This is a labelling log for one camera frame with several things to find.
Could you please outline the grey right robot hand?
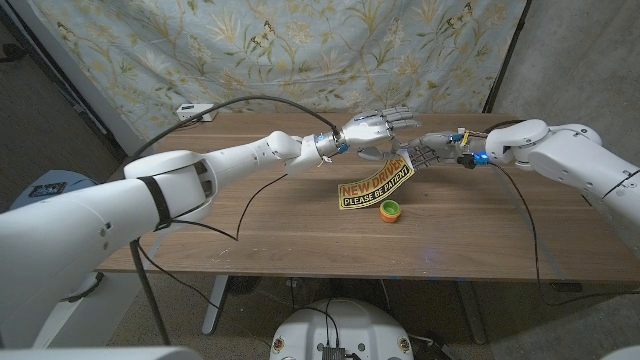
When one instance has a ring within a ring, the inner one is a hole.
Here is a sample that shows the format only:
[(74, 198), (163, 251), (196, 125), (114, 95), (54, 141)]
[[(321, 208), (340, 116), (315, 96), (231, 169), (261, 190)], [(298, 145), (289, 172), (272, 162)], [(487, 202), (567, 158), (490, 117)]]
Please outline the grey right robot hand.
[(439, 163), (456, 163), (462, 152), (446, 133), (427, 133), (401, 145), (406, 149), (415, 171)]

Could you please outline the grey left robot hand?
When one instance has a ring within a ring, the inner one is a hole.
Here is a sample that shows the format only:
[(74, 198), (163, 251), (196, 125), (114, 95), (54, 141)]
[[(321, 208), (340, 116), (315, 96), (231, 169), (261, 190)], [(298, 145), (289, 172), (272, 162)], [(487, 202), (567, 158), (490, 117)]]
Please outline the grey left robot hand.
[(389, 160), (401, 148), (395, 132), (421, 125), (406, 107), (367, 111), (355, 115), (342, 127), (336, 146), (339, 153), (356, 150), (365, 160)]

